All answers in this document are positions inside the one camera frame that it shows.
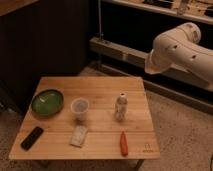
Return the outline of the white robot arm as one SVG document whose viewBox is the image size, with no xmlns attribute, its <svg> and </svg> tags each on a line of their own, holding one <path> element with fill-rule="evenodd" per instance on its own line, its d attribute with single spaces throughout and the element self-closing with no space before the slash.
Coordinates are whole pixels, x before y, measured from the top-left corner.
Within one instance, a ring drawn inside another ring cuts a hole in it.
<svg viewBox="0 0 213 171">
<path fill-rule="evenodd" d="M 187 22 L 159 34 L 145 60 L 145 72 L 159 74 L 179 65 L 213 84 L 213 50 L 199 46 L 199 27 Z"/>
</svg>

